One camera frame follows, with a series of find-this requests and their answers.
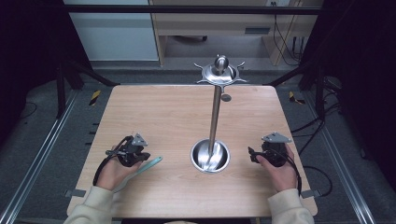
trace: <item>yellow and black tape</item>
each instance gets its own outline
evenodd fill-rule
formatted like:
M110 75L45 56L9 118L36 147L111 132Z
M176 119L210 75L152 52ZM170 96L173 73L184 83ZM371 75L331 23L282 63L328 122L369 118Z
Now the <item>yellow and black tape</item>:
M98 99L100 94L100 91L95 91L92 95L91 101L90 101L90 105L95 105L96 104L96 100Z
M291 102L295 102L295 103L300 104L300 105L305 105L305 100L297 100L294 97L294 93L292 91L289 91L289 100Z

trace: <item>black object on floor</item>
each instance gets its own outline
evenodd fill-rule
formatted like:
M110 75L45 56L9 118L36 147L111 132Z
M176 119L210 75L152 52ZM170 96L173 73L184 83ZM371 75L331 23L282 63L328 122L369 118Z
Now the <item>black object on floor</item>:
M251 224L250 218L191 218L191 219L160 219L160 218L128 218L121 224L163 224L172 221L186 221L198 224Z

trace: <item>sleeve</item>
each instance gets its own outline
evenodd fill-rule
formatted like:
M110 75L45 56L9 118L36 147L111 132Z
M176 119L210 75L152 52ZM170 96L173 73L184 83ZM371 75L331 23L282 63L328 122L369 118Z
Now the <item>sleeve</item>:
M297 189L286 189L268 199L272 223L315 223L311 213L303 207Z
M91 187L90 194L83 204L77 205L64 224L111 223L113 192Z

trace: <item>silver ball knob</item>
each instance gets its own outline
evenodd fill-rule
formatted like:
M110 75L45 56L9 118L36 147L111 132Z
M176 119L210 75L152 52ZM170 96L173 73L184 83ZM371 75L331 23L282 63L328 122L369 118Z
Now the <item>silver ball knob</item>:
M228 64L228 59L224 55L218 56L215 60L216 70L218 70L218 72L220 72L221 74L224 72L224 69L228 68Z

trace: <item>hand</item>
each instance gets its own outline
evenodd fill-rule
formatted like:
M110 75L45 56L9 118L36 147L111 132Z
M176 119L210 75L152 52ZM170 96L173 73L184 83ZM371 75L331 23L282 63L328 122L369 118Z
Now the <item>hand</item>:
M136 172L141 164L142 161L139 161L132 167L126 167L119 162L117 157L112 158L105 167L103 167L102 172L99 174L98 181L96 182L96 186L102 189L113 190L126 176Z
M288 151L288 155L294 161L293 152L290 150L288 144L285 144L285 146L286 146L286 150ZM286 162L281 167L275 167L263 156L260 155L256 156L256 159L270 174L272 182L277 192L280 192L285 189L296 188L297 176L290 163Z

